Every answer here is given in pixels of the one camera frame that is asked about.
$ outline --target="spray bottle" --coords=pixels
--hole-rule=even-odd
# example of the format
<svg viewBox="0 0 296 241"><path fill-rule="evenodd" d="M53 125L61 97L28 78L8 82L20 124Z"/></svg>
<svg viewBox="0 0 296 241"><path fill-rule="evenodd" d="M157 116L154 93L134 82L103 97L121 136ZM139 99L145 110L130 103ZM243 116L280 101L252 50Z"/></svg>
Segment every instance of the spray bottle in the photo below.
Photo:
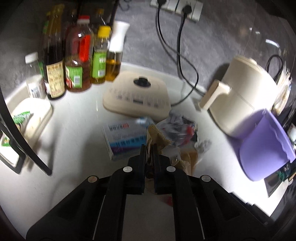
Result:
<svg viewBox="0 0 296 241"><path fill-rule="evenodd" d="M113 23L110 47L107 52L106 60L106 81L113 81L119 74L123 55L124 37L129 26L129 23L121 21L114 21Z"/></svg>

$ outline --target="metal screw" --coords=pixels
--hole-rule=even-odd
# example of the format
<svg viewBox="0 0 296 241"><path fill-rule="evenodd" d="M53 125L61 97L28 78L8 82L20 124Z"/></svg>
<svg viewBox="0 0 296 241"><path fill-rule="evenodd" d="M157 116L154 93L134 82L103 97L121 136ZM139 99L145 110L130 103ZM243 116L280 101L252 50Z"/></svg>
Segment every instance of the metal screw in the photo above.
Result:
<svg viewBox="0 0 296 241"><path fill-rule="evenodd" d="M173 167L173 166L168 166L168 167L167 167L167 171L168 171L168 172L174 172L175 170L176 170L176 168Z"/></svg>
<svg viewBox="0 0 296 241"><path fill-rule="evenodd" d="M131 167L124 167L123 171L124 172L131 172L133 169Z"/></svg>
<svg viewBox="0 0 296 241"><path fill-rule="evenodd" d="M96 182L98 180L98 178L95 177L95 176L90 176L87 180L88 180L89 183L94 183L94 182Z"/></svg>
<svg viewBox="0 0 296 241"><path fill-rule="evenodd" d="M203 176L202 176L202 180L203 180L204 182L209 182L209 181L211 180L211 177L208 176L208 175L203 175Z"/></svg>

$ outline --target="green packet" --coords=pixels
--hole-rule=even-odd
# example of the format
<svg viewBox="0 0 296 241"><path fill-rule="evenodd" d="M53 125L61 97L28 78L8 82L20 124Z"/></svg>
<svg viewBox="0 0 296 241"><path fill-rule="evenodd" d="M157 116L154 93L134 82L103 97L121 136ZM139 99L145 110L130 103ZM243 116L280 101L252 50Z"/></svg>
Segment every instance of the green packet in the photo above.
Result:
<svg viewBox="0 0 296 241"><path fill-rule="evenodd" d="M12 117L13 122L15 123L15 125L17 126L17 128L21 134L23 134L25 132L30 117L31 117L30 111L25 111L25 112L22 112L22 113ZM9 145L9 138L6 135L3 137L3 142L1 145L2 146L10 146Z"/></svg>

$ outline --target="gray wall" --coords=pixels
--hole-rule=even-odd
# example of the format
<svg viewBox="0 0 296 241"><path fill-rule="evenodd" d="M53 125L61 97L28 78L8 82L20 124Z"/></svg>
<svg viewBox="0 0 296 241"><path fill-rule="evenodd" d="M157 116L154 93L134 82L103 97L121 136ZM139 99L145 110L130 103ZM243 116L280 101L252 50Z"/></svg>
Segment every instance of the gray wall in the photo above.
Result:
<svg viewBox="0 0 296 241"><path fill-rule="evenodd" d="M181 39L181 52L197 68L199 84L208 88L214 78L222 78L227 64L237 55L252 57L260 65L280 52L292 69L296 36L286 20L269 15L255 0L204 0L199 22L186 20ZM0 85L6 97L24 81L24 56L38 50L45 13L57 2L24 0L9 18L0 34ZM66 8L73 8L63 2ZM150 0L121 1L116 20L131 24L124 46L123 61L178 75L175 55L163 49L156 32L157 9ZM176 47L181 16L161 11L160 24L164 38ZM272 40L276 47L266 40ZM274 60L270 71L277 72ZM182 61L184 75L192 82L193 69Z"/></svg>

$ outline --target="clear plastic bottle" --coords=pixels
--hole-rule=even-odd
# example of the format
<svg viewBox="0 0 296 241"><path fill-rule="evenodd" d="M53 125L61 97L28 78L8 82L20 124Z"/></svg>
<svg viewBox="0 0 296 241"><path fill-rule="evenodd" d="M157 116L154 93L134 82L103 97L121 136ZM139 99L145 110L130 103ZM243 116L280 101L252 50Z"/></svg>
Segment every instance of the clear plastic bottle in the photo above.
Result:
<svg viewBox="0 0 296 241"><path fill-rule="evenodd" d="M77 22L77 9L71 11L64 11L62 16L62 45L63 45L63 57L66 56L66 39L71 28L76 26Z"/></svg>
<svg viewBox="0 0 296 241"><path fill-rule="evenodd" d="M106 23L103 19L103 15L104 15L104 9L98 8L96 11L95 17L91 19L90 26L94 34L97 34L100 26L106 26Z"/></svg>
<svg viewBox="0 0 296 241"><path fill-rule="evenodd" d="M113 23L110 47L107 52L106 81L114 81L120 72L124 37L129 26L129 23L121 21L114 21Z"/></svg>
<svg viewBox="0 0 296 241"><path fill-rule="evenodd" d="M94 33L89 27L89 16L80 16L66 40L65 72L69 91L90 88L93 49Z"/></svg>
<svg viewBox="0 0 296 241"><path fill-rule="evenodd" d="M46 96L43 76L38 62L38 52L25 56L26 83L28 92L32 98L44 99Z"/></svg>
<svg viewBox="0 0 296 241"><path fill-rule="evenodd" d="M109 37L111 28L109 26L100 26L98 36L94 45L94 57L92 66L92 83L102 84L105 82L106 58L109 47Z"/></svg>

